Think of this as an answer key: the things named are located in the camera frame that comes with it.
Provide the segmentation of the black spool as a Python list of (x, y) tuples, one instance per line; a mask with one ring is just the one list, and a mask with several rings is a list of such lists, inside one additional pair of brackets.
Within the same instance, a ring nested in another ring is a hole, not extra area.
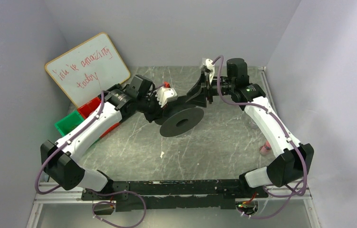
[(203, 109), (186, 102), (186, 96), (168, 102), (162, 111), (161, 118), (155, 120), (160, 125), (160, 134), (163, 137), (174, 137), (194, 128), (204, 116)]

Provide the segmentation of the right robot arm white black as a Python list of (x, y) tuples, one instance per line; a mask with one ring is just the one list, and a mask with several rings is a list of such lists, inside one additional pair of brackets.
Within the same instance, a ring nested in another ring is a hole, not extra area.
[(294, 136), (275, 113), (263, 89), (258, 84), (250, 83), (244, 59), (227, 60), (227, 76), (221, 76), (221, 69), (215, 67), (216, 62), (209, 58), (203, 59), (201, 76), (187, 93), (188, 102), (206, 107), (215, 96), (223, 99), (229, 95), (231, 100), (224, 102), (240, 107), (268, 140), (275, 159), (268, 166), (244, 173), (241, 177), (246, 186), (282, 187), (302, 179), (303, 187), (306, 188), (314, 155), (311, 144), (303, 144)]

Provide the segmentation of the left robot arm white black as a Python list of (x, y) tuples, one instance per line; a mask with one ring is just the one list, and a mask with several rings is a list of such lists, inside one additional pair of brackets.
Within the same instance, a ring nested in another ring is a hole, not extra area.
[(106, 130), (127, 119), (135, 112), (143, 113), (149, 122), (162, 119), (162, 114), (178, 98), (168, 83), (160, 86), (142, 75), (131, 83), (115, 84), (101, 91), (99, 106), (70, 133), (55, 143), (45, 141), (41, 147), (42, 165), (35, 180), (38, 194), (50, 193), (39, 189), (41, 173), (46, 173), (58, 188), (65, 190), (82, 187), (101, 195), (112, 193), (113, 180), (101, 171), (83, 168), (78, 160)]

